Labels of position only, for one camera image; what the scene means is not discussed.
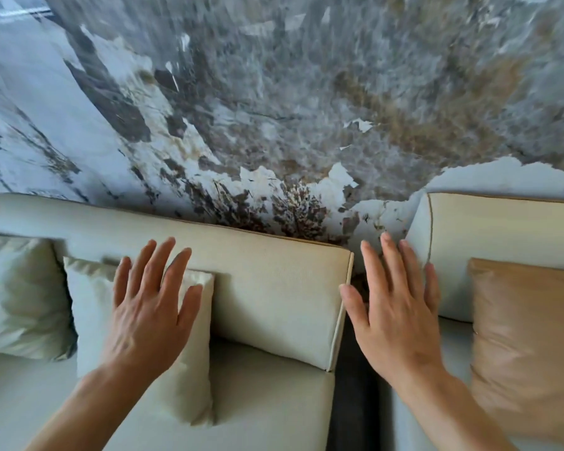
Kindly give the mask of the cream fabric sofa section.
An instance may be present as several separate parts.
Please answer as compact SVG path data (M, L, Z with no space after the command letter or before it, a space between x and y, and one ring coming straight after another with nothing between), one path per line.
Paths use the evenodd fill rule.
M430 262L436 269L443 362L471 388L474 330L468 262L480 258L564 270L564 202L426 194L406 240L421 264ZM559 443L508 435L521 451L564 451Z
M181 424L148 396L105 451L326 451L351 251L22 194L0 194L0 235L52 239L59 260L111 265L172 236L173 256L190 247L189 269L214 274L215 424Z

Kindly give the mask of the person's left hand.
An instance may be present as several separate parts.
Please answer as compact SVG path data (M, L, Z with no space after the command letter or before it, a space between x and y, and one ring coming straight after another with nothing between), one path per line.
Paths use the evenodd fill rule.
M188 342L190 334L177 332L177 318L180 288L192 250L184 248L168 261L159 292L143 296L141 257L146 245L131 260L125 299L118 308L112 308L101 364L111 360L155 361L167 365L168 370Z

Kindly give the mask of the person's right forearm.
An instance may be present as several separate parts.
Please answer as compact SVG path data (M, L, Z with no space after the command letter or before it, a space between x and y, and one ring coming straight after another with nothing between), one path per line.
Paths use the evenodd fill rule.
M443 364L396 364L386 379L438 451L518 451Z

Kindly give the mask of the pale grey throw pillow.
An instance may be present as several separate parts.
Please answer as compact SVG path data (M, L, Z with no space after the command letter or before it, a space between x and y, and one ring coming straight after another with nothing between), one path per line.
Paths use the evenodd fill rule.
M65 273L52 241L0 235L0 354L67 360L76 338Z

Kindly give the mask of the person's left forearm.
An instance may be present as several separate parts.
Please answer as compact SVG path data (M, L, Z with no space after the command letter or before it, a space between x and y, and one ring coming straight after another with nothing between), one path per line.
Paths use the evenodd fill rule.
M111 360L85 375L24 451L103 451L149 386L155 361Z

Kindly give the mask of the tan throw pillow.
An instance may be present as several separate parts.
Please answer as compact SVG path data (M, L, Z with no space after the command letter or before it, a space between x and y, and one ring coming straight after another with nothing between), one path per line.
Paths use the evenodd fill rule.
M471 389L506 433L564 445L564 270L472 258Z

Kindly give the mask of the white square throw pillow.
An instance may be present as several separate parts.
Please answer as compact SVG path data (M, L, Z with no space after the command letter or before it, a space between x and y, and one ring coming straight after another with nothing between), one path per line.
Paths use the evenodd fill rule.
M98 367L112 315L112 288L116 267L64 257L68 292L77 333L76 372L82 378ZM179 305L195 285L202 286L200 310L188 342L175 363L156 379L138 402L141 412L190 426L211 425L213 400L210 369L212 273L187 269Z

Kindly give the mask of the person's right hand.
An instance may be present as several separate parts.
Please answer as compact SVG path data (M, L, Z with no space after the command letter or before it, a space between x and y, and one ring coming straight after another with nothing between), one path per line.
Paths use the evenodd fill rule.
M369 364L389 384L386 376L396 364L443 364L438 317L431 314L424 300L425 267L421 268L406 240L396 245L406 270L403 295L391 293L384 258L378 256L369 242L361 242L369 291L366 307L370 328L363 335L355 336Z

